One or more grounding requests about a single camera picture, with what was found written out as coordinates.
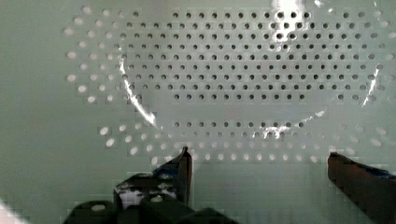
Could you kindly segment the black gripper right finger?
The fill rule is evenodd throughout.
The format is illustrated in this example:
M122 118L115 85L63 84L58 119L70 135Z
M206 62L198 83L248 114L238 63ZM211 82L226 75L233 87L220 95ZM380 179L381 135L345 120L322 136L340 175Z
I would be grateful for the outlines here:
M328 178L375 224L395 224L395 175L332 152Z

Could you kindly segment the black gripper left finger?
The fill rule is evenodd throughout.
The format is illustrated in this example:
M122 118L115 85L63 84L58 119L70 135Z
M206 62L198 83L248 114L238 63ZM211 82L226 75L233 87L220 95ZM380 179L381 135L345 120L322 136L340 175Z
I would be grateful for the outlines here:
M191 171L192 156L183 147L153 171L119 183L112 201L77 205L63 224L237 224L213 208L189 206Z

